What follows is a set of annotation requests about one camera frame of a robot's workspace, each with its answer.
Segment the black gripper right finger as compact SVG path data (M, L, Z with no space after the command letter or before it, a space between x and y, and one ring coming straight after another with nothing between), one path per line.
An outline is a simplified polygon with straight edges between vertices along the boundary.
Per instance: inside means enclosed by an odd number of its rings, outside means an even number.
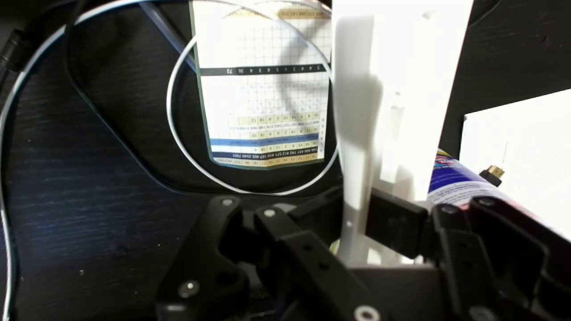
M571 321L571 242L499 197L426 210L374 192L365 235L431 261L456 321Z

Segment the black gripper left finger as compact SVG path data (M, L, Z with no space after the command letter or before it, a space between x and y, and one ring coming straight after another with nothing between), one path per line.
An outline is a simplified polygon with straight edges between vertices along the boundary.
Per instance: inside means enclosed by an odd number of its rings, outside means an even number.
M253 213L212 197L183 238L157 295L158 321L240 321L249 277L278 321L389 321L387 308L310 229L276 206Z

